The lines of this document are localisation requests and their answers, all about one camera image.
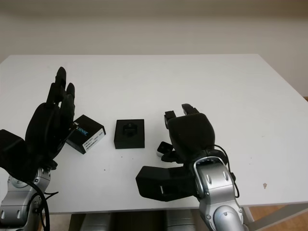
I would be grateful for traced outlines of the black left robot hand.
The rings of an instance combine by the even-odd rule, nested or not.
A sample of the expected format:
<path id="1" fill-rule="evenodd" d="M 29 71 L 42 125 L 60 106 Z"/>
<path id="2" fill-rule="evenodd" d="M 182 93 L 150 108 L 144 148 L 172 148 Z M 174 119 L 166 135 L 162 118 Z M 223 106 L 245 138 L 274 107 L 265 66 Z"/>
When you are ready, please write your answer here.
<path id="1" fill-rule="evenodd" d="M 66 70 L 60 67 L 46 102 L 37 107 L 26 130 L 28 151 L 39 167 L 57 168 L 54 158 L 76 128 L 74 115 L 75 86 L 66 85 Z"/>

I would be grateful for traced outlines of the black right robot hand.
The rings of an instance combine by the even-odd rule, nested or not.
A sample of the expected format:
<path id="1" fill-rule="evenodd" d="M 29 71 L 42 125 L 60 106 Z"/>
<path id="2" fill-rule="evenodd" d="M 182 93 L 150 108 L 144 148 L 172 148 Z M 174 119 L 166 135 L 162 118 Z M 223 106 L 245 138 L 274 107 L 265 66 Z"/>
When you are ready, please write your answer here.
<path id="1" fill-rule="evenodd" d="M 161 160 L 178 164 L 191 163 L 204 152 L 206 156 L 218 156 L 227 164 L 226 155 L 215 149 L 215 132 L 206 115 L 187 103 L 182 108 L 183 116 L 176 116 L 174 111 L 164 114 L 171 145 L 167 143 L 163 149 L 157 149 L 162 154 Z"/>

